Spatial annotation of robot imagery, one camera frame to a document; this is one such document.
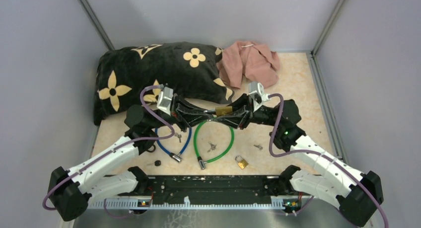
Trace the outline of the large brass padlock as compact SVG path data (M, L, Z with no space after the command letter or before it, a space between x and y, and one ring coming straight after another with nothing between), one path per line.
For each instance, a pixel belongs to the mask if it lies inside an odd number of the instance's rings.
M207 113L207 114L211 114L214 117L220 117L220 116L224 116L224 115L232 113L233 107L232 106L220 106L220 107L216 107L215 109L206 109L204 112Z

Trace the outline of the silver key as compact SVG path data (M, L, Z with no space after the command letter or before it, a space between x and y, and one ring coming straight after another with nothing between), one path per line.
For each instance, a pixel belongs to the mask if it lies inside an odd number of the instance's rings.
M178 134L178 133L175 133L174 136L178 139L179 143L181 143L182 135Z

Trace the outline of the blue cable lock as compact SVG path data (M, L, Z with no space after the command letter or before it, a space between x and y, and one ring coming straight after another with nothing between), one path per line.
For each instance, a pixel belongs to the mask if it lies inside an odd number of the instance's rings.
M177 154L174 154L174 153L172 153L172 152L170 152L168 149L166 149L163 145L162 145L162 143L160 142L160 140L158 140L158 141L156 141L157 142L157 145L159 146L159 148L164 152L164 153L166 153L170 158L172 158L173 160L175 160L176 162L178 162L178 163L181 163L182 162L182 158L181 158L181 155L185 152L185 150L187 149L187 146L189 145L189 143L190 143L190 141L191 141L191 138L192 138L192 128L191 127L189 127L189 129L188 129L188 136L187 136L187 139L186 139L186 141L185 141L185 143L184 143L184 145L182 146L182 148L180 149L180 151L177 153Z

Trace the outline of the small brass padlock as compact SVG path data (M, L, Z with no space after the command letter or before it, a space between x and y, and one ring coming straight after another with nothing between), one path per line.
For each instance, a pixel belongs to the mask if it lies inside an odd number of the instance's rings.
M249 163L240 155L235 157L235 161L241 169L245 169L249 165Z

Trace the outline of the pink cloth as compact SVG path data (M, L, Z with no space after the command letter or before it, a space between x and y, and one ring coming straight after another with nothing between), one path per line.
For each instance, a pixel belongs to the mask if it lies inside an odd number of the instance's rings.
M278 54L268 45L253 41L236 41L223 49L216 65L222 81L233 88L240 88L244 77L261 83L264 88L273 86L281 70Z

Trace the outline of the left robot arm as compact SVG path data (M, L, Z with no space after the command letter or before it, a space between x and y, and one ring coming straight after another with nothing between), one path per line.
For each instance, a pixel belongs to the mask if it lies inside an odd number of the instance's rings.
M129 130L105 149L87 161L52 171L43 208L57 211L63 221L78 218L88 206L99 199L134 192L148 191L148 176L138 167L108 177L106 174L119 165L146 152L157 140L171 138L177 125L182 131L215 117L215 110L197 107L180 96L160 95L152 110L144 99L131 106L125 123Z

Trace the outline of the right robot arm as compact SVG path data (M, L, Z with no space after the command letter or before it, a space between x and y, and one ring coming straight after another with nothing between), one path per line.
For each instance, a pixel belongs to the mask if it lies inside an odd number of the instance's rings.
M215 119L235 129L249 124L272 126L269 152L273 157L292 155L311 166L310 174L296 165L288 166L272 184L276 193L306 193L332 206L355 226L362 227L381 212L383 191L381 179L373 171L363 173L342 162L316 142L298 126L301 120L294 100L281 99L275 107L264 102L274 95L242 95L229 105L228 112L217 113Z

